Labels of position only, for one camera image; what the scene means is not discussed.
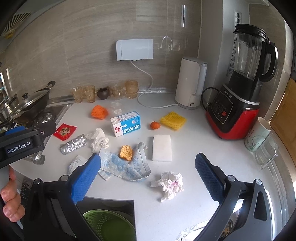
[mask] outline white cable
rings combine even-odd
[[[141,70],[143,73],[149,75],[149,76],[151,77],[151,79],[152,79],[152,82],[151,82],[151,85],[149,86],[149,88],[148,88],[146,91],[144,91],[142,94],[140,94],[140,95],[138,96],[138,102],[139,102],[140,105],[145,106],[145,107],[148,107],[148,108],[154,108],[154,109],[160,109],[160,108],[170,107],[170,106],[173,106],[173,105],[178,105],[178,104],[169,104],[169,105],[166,105],[166,106],[154,107],[154,106],[146,106],[146,105],[142,104],[142,103],[140,102],[140,97],[141,97],[142,95],[144,95],[148,90],[151,89],[151,87],[152,87],[152,85],[153,85],[153,82],[154,82],[154,79],[153,79],[153,77],[152,77],[151,74],[148,74],[147,72],[145,72],[145,71],[143,71],[142,69],[140,69],[139,67],[137,67],[137,66],[136,66],[131,60],[130,60],[130,62],[131,62],[131,64],[132,64],[133,66],[135,66],[138,70]]]

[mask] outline wooden board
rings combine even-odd
[[[284,98],[270,122],[296,165],[296,82],[290,79]]]

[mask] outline blender control panel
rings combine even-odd
[[[217,119],[224,124],[233,108],[233,103],[222,92],[219,92],[211,108]]]

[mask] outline blender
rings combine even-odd
[[[230,140],[246,137],[259,112],[262,84],[274,77],[278,64],[277,48],[263,29],[239,24],[234,33],[233,74],[206,112],[215,133]]]

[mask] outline red blender base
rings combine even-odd
[[[223,133],[215,124],[212,117],[208,112],[206,112],[206,117],[214,130],[214,132],[223,139],[226,140],[238,140],[238,139],[244,139],[250,128],[251,125],[256,118],[257,114],[259,112],[259,109],[257,110],[245,110],[235,123],[235,125],[231,128],[231,130],[228,133]]]

